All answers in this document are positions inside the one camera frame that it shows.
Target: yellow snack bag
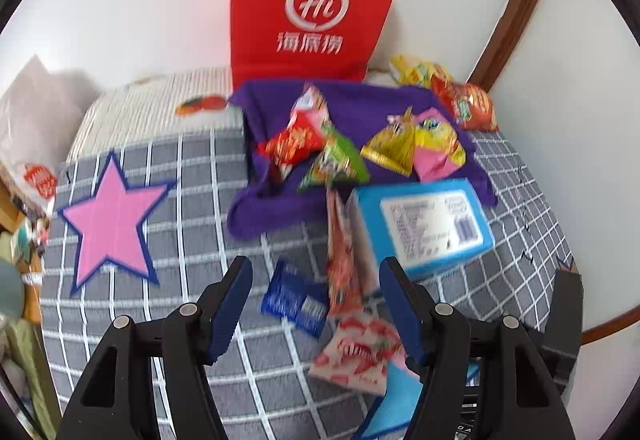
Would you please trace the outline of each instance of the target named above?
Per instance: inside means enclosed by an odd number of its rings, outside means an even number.
[[[411,107],[402,116],[391,116],[389,124],[373,135],[360,150],[360,156],[404,176],[410,176],[414,163],[415,120]]]
[[[389,61],[389,72],[398,84],[422,86],[431,89],[431,77],[437,76],[444,82],[453,80],[449,71],[428,60],[420,60],[416,57],[408,57],[407,55],[396,55],[391,57]]]

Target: blue candy packet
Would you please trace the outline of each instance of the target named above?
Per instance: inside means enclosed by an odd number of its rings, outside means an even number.
[[[284,259],[279,259],[262,298],[260,312],[286,317],[298,328],[318,339],[329,308],[325,283],[305,278]]]

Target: haidilao logo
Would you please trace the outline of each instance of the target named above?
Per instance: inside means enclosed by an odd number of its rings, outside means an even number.
[[[301,30],[322,32],[336,26],[345,16],[349,0],[286,0],[289,21]]]

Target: candy wrapper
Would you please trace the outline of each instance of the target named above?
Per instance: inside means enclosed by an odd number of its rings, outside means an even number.
[[[415,121],[411,108],[401,117],[390,117],[389,122],[360,150],[360,155],[380,167],[409,176],[415,149]]]
[[[331,124],[324,126],[324,148],[302,178],[298,190],[334,182],[366,184],[370,174],[351,140]]]
[[[318,339],[326,321],[326,285],[303,277],[283,259],[278,260],[260,312],[286,317],[298,328]]]
[[[329,280],[329,315],[362,311],[358,272],[353,264],[351,229],[340,196],[326,190],[329,240],[326,272]]]
[[[304,113],[308,121],[316,128],[316,131],[322,133],[324,126],[331,124],[326,100],[320,90],[313,84],[305,83],[303,90],[304,93],[296,100],[291,109],[291,121],[289,124],[296,119],[297,113]]]
[[[421,182],[447,178],[466,161],[456,131],[436,108],[416,117],[414,169]]]
[[[389,72],[398,84],[431,88],[431,79],[435,76],[445,83],[453,77],[444,66],[428,60],[420,60],[406,55],[391,57]]]
[[[324,137],[304,112],[268,142],[258,144],[258,153],[273,159],[276,165],[294,165],[324,147]]]
[[[396,329],[367,313],[352,314],[338,324],[334,337],[318,355],[309,375],[365,393],[386,392],[386,365],[402,347]]]
[[[463,129],[500,131],[495,118],[494,102],[480,86],[434,78],[431,87]]]
[[[276,136],[257,146],[260,155],[273,162],[270,175],[275,182],[284,181],[293,166],[324,147],[324,126],[330,125],[324,97],[313,84],[305,84],[304,93],[291,109],[289,124]]]

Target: gold foil wrapper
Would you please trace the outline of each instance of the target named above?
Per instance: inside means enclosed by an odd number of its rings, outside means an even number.
[[[376,133],[360,150],[360,155],[380,167],[410,176],[415,150],[415,121],[411,109]]]

